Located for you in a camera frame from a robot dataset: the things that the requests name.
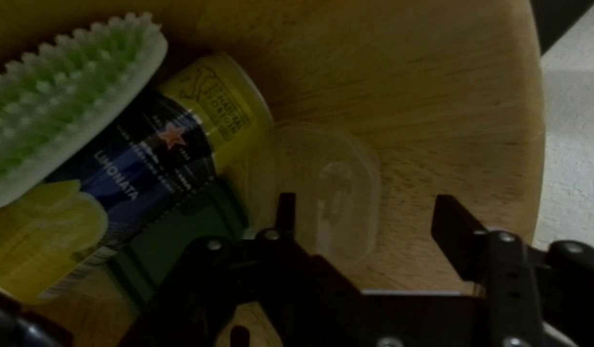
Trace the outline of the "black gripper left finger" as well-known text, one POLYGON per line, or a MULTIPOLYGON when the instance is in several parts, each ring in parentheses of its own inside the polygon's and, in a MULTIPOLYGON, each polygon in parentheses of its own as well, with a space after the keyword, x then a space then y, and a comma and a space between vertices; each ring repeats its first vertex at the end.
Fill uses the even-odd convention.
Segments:
POLYGON ((372 302, 293 236, 295 202, 254 238, 185 246, 119 347, 216 347, 241 304, 256 302, 283 347, 374 347, 372 302))

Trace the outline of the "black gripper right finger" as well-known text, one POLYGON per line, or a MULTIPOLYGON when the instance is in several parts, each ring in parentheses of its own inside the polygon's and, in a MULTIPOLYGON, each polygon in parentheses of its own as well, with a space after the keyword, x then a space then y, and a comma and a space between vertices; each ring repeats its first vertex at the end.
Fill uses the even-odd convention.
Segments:
POLYGON ((594 347, 594 246, 563 238, 534 248, 488 231, 453 194, 436 196, 430 234, 459 277, 480 286, 486 347, 549 347, 546 323, 594 347))

